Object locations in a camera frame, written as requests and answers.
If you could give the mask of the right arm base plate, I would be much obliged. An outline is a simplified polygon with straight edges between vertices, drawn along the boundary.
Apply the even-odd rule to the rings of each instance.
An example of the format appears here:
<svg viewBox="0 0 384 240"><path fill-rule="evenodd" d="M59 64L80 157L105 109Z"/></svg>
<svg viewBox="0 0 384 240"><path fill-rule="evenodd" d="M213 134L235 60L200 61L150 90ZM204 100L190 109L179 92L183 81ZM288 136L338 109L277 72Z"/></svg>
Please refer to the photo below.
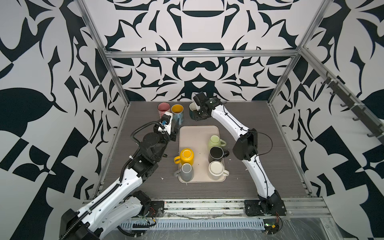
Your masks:
<svg viewBox="0 0 384 240"><path fill-rule="evenodd" d="M282 200L245 200L245 214L256 216L285 216L287 209Z"/></svg>

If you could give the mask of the pink floral mug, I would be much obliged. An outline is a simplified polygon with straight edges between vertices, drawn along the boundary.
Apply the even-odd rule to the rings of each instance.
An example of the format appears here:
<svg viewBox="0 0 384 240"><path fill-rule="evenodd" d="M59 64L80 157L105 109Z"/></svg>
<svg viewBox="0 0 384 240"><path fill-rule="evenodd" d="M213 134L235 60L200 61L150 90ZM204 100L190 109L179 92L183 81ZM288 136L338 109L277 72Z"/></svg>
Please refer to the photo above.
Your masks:
<svg viewBox="0 0 384 240"><path fill-rule="evenodd" d="M164 115L166 112L171 112L171 105L169 103L163 102L158 104L158 113L160 118Z"/></svg>

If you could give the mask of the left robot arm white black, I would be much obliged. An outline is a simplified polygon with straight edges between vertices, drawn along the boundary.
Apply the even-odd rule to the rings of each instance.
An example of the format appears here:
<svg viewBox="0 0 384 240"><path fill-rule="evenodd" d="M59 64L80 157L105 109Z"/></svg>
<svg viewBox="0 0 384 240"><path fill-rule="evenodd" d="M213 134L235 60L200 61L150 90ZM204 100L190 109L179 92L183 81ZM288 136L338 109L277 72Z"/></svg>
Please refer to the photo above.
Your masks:
<svg viewBox="0 0 384 240"><path fill-rule="evenodd" d="M129 218L144 217L151 199L137 188L158 168L170 141L175 141L179 124L164 120L144 124L131 133L138 145L122 167L119 178L87 205L69 209L61 217L61 240L102 240Z"/></svg>

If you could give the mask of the light blue mug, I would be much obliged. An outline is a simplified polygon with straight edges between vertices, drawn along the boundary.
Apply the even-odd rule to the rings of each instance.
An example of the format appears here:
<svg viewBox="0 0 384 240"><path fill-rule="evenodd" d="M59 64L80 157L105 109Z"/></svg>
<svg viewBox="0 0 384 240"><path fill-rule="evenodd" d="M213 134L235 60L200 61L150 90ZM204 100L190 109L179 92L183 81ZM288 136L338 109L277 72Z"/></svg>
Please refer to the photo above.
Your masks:
<svg viewBox="0 0 384 240"><path fill-rule="evenodd" d="M180 104L175 104L171 107L171 112L173 114L173 122L181 126L184 121L184 107Z"/></svg>

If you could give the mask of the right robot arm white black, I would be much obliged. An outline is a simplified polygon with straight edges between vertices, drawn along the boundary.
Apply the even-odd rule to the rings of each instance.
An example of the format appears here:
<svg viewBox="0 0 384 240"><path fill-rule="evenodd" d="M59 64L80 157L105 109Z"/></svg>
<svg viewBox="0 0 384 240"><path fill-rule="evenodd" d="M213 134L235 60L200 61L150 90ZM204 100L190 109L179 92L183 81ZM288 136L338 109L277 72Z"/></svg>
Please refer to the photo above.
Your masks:
<svg viewBox="0 0 384 240"><path fill-rule="evenodd" d="M258 134L238 121L222 104L209 100L206 105L192 103L193 119L196 121L214 118L227 129L236 143L233 154L241 160L257 188L259 200L246 207L248 216L285 216L287 209L280 194L269 180L260 161Z"/></svg>

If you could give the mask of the dark green mug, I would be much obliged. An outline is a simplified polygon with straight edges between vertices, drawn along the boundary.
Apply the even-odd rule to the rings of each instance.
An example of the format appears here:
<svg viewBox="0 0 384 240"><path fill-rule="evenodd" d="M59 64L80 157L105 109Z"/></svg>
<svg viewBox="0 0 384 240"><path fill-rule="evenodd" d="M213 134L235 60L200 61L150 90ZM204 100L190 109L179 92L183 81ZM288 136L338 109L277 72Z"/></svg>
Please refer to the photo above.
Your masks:
<svg viewBox="0 0 384 240"><path fill-rule="evenodd" d="M196 117L198 116L198 110L197 110L197 105L196 103L192 102L189 105L189 115L192 120L196 120Z"/></svg>

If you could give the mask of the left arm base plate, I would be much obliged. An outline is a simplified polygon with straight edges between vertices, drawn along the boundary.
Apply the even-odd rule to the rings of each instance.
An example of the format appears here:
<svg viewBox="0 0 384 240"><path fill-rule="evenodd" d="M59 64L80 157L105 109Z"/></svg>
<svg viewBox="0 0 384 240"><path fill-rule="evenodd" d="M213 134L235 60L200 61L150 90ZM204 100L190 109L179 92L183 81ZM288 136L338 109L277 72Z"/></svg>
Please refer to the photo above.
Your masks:
<svg viewBox="0 0 384 240"><path fill-rule="evenodd" d="M149 218L162 217L164 215L164 208L165 208L164 201L151 201L147 217Z"/></svg>

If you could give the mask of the light green mug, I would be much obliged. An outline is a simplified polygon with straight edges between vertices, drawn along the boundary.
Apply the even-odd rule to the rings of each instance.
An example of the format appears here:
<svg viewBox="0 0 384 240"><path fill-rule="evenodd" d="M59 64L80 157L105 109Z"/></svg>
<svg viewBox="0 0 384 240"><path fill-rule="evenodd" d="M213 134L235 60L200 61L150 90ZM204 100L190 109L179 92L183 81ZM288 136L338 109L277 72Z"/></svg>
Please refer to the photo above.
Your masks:
<svg viewBox="0 0 384 240"><path fill-rule="evenodd" d="M208 150L210 150L212 147L225 147L226 145L226 141L222 140L217 135L212 135L208 142Z"/></svg>

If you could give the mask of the black mug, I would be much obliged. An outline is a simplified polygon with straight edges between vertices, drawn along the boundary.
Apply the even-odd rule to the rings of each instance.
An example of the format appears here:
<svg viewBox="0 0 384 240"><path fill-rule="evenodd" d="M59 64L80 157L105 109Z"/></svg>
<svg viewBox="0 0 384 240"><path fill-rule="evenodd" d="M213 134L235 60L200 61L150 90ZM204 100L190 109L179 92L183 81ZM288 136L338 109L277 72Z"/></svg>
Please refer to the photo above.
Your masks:
<svg viewBox="0 0 384 240"><path fill-rule="evenodd" d="M223 150L219 146L213 146L209 150L209 163L212 162L222 162L224 158L228 157L230 152L227 150Z"/></svg>

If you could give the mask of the yellow mug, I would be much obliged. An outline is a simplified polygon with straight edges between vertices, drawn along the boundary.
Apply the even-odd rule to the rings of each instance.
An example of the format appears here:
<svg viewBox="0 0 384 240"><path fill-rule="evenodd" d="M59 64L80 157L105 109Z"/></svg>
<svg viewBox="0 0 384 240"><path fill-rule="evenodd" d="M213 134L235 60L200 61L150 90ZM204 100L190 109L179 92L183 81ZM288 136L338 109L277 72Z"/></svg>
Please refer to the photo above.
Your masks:
<svg viewBox="0 0 384 240"><path fill-rule="evenodd" d="M180 155L174 158L174 163L181 166L184 164L192 166L194 164L194 152L191 149L183 149Z"/></svg>

